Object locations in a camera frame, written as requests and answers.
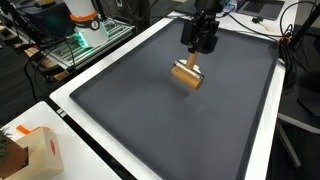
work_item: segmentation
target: cardboard box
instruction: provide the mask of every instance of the cardboard box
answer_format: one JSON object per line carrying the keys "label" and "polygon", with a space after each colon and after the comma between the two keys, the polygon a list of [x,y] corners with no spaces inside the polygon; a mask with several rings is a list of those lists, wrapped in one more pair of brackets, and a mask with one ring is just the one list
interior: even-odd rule
{"label": "cardboard box", "polygon": [[57,135],[39,128],[16,141],[28,149],[28,165],[5,180],[50,180],[63,171]]}

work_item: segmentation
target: gray surface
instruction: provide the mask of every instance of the gray surface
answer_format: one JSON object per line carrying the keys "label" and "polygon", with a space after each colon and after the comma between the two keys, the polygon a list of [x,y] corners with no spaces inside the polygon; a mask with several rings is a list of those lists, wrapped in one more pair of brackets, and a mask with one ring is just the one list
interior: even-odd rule
{"label": "gray surface", "polygon": [[246,14],[249,16],[259,16],[264,19],[277,20],[280,16],[281,9],[283,8],[284,1],[265,1],[263,8],[259,13],[246,11],[244,8],[249,4],[250,1],[246,1],[243,6],[238,10],[238,13]]}
{"label": "gray surface", "polygon": [[164,179],[243,179],[277,53],[219,30],[194,91],[170,75],[187,56],[181,32],[171,23],[71,97]]}

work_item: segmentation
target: desk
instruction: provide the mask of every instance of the desk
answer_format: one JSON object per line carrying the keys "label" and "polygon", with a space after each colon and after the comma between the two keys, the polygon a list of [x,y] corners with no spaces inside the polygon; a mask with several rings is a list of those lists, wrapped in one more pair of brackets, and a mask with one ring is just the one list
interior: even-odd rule
{"label": "desk", "polygon": [[36,104],[4,126],[13,140],[23,137],[15,129],[18,125],[27,129],[46,126],[57,134],[64,171],[53,180],[121,180],[45,102]]}
{"label": "desk", "polygon": [[[285,3],[285,7],[296,0],[290,0]],[[284,17],[284,27],[288,24],[294,24],[296,7],[293,7],[288,11],[288,14]],[[171,13],[170,15],[176,16],[179,13]],[[239,21],[251,28],[260,32],[264,29],[251,22],[252,17],[232,13],[232,15]],[[56,90],[50,95],[50,98],[57,103],[71,118],[75,120],[82,128],[88,132],[106,151],[108,151],[115,159],[117,159],[128,171],[130,171],[137,179],[160,179],[157,174],[144,165],[139,159],[137,159],[131,152],[124,148],[114,137],[112,137],[107,131],[105,131],[99,124],[97,124],[89,115],[87,115],[80,107],[78,107],[69,97],[70,93],[84,84],[86,81],[94,77],[103,69],[117,61],[123,55],[135,48],[141,42],[152,36],[154,33],[162,29],[172,20],[164,18],[157,22],[155,25],[123,45],[113,53],[102,59],[100,62],[78,75],[72,81],[68,82],[60,89]],[[226,17],[219,20],[221,22],[220,27],[230,30],[247,31],[240,25],[236,24],[231,18]],[[275,34],[280,34],[278,27],[279,20],[275,22],[266,21],[268,25],[271,25],[275,29]],[[269,92],[266,98],[265,107],[262,113],[260,124],[258,127],[256,140],[253,145],[250,162],[247,168],[246,179],[257,180],[265,179],[269,155],[271,151],[273,133],[275,129],[277,112],[280,102],[280,96],[282,91],[282,84],[285,71],[277,65],[273,74]]]}

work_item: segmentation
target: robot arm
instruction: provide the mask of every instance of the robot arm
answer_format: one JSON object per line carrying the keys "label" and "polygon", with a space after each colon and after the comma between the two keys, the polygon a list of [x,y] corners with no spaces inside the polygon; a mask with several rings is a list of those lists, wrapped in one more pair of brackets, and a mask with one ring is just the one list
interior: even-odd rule
{"label": "robot arm", "polygon": [[216,13],[223,10],[225,0],[196,0],[197,14],[185,21],[181,43],[188,46],[190,53],[212,53],[218,41],[215,36],[219,22]]}

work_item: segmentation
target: wire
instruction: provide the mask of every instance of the wire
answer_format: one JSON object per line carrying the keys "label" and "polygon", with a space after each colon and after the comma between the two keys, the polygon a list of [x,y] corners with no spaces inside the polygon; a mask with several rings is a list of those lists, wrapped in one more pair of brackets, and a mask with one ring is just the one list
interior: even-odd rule
{"label": "wire", "polygon": [[37,71],[38,71],[39,66],[40,66],[40,64],[42,63],[42,61],[43,61],[53,50],[55,50],[59,45],[61,45],[61,43],[62,43],[62,42],[60,42],[60,43],[54,45],[53,47],[51,47],[51,49],[50,49],[45,55],[42,56],[42,58],[39,60],[38,64],[37,64],[36,67],[34,68],[34,73],[33,73],[34,82],[35,82],[36,86],[37,86],[42,92],[44,92],[44,93],[47,93],[47,92],[44,91],[44,90],[40,87],[40,85],[39,85],[39,83],[38,83],[37,76],[36,76],[36,75],[37,75]]}
{"label": "wire", "polygon": [[58,43],[58,42],[60,42],[60,41],[66,40],[65,38],[67,37],[68,32],[70,31],[70,27],[72,27],[72,26],[71,26],[71,25],[72,25],[72,22],[71,22],[71,20],[70,20],[69,23],[68,23],[68,27],[67,27],[67,29],[66,29],[65,34],[64,34],[64,36],[61,38],[61,37],[57,37],[57,36],[48,34],[48,33],[44,32],[44,31],[38,29],[38,27],[35,26],[35,25],[34,25],[32,22],[30,22],[30,21],[29,21],[29,23],[30,23],[30,25],[31,25],[34,29],[36,29],[36,31],[38,31],[39,33],[41,33],[41,34],[43,34],[43,35],[46,35],[46,36],[48,36],[48,37],[50,37],[50,38],[53,38],[53,39],[55,40],[55,41],[53,41],[53,42],[45,42],[45,44],[55,44],[55,43]]}
{"label": "wire", "polygon": [[35,92],[35,89],[34,89],[34,85],[33,85],[32,80],[31,80],[31,78],[30,78],[30,76],[29,76],[29,74],[28,74],[27,67],[28,67],[28,64],[30,63],[30,61],[31,61],[32,59],[34,59],[35,57],[37,57],[37,56],[39,56],[39,55],[41,54],[41,51],[42,51],[42,50],[40,50],[40,51],[36,52],[35,54],[33,54],[33,55],[27,60],[27,62],[26,62],[25,65],[24,65],[24,68],[23,68],[23,71],[24,71],[25,75],[27,76],[27,79],[28,79],[28,81],[29,81],[29,83],[30,83],[30,86],[31,86],[32,97],[33,97],[33,99],[34,99],[34,101],[35,101],[36,103],[38,102],[38,99],[37,99],[37,96],[36,96],[36,92]]}
{"label": "wire", "polygon": [[[234,32],[237,32],[237,33],[244,33],[244,34],[257,34],[257,33],[255,33],[255,32],[250,32],[250,31],[234,31]],[[269,38],[270,40],[272,40],[272,41],[274,41],[274,42],[278,42],[278,40],[276,40],[276,39],[274,39],[274,38],[272,38],[272,37],[268,37],[268,36],[266,36],[267,38]]]}
{"label": "wire", "polygon": [[261,33],[261,32],[258,32],[258,31],[255,31],[249,27],[247,27],[246,25],[242,24],[240,21],[238,21],[236,18],[234,18],[231,14],[228,14],[228,16],[230,16],[234,21],[236,21],[240,26],[252,31],[252,32],[255,32],[259,35],[262,35],[262,36],[268,36],[268,37],[282,37],[282,35],[273,35],[273,34],[265,34],[265,33]]}
{"label": "wire", "polygon": [[224,12],[222,16],[220,17],[217,17],[217,18],[223,18],[223,17],[226,17],[227,15],[229,15],[235,8],[236,6],[235,5],[230,5],[232,7],[232,9],[228,12]]}
{"label": "wire", "polygon": [[73,62],[73,73],[74,73],[74,77],[76,77],[76,76],[77,76],[77,69],[76,69],[76,62],[75,62],[75,60],[74,60],[73,51],[72,51],[72,49],[70,48],[70,46],[69,46],[69,43],[68,43],[68,42],[66,42],[66,45],[68,46],[68,48],[69,48],[69,50],[70,50],[70,53],[71,53],[71,56],[72,56],[72,62]]}
{"label": "wire", "polygon": [[284,32],[283,32],[283,28],[282,28],[282,19],[283,19],[283,16],[284,14],[287,12],[288,9],[290,9],[292,6],[295,6],[297,4],[303,4],[303,3],[307,3],[307,4],[312,4],[313,6],[317,6],[315,3],[311,2],[311,1],[300,1],[300,2],[297,2],[297,3],[293,3],[291,4],[290,6],[288,6],[282,13],[281,17],[280,17],[280,31],[281,31],[281,34],[282,34],[282,37],[285,36]]}

